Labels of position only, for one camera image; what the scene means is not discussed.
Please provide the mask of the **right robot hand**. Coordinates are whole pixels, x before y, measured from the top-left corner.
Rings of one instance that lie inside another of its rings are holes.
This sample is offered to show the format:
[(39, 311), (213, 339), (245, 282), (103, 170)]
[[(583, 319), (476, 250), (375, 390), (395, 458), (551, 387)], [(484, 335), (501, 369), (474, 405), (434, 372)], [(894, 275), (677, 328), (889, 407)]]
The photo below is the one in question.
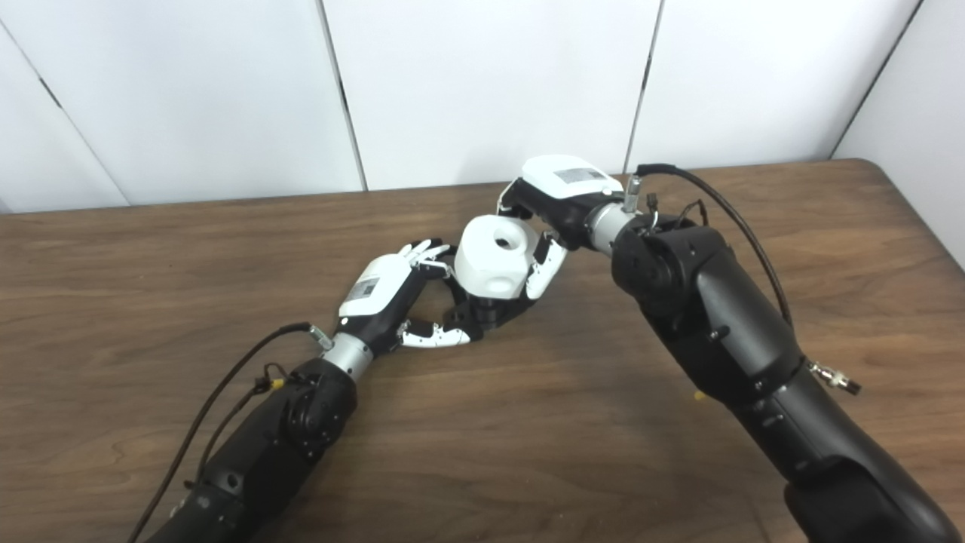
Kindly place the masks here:
[(617, 234), (636, 216), (624, 210), (624, 202), (623, 185), (585, 159), (542, 155), (525, 161), (496, 204), (500, 216), (540, 219), (547, 227), (538, 237), (522, 296), (540, 299), (569, 252), (612, 257)]

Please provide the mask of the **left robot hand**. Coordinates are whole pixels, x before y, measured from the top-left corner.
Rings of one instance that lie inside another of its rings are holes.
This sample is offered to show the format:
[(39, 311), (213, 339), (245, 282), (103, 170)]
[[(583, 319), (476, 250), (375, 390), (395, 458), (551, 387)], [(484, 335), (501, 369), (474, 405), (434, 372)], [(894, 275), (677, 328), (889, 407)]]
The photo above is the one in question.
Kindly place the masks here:
[(425, 238), (369, 262), (338, 309), (334, 348), (351, 346), (379, 357), (399, 347), (449, 348), (471, 343), (471, 334), (460, 327), (410, 316), (428, 282), (454, 278), (452, 266), (444, 261), (454, 252), (441, 238)]

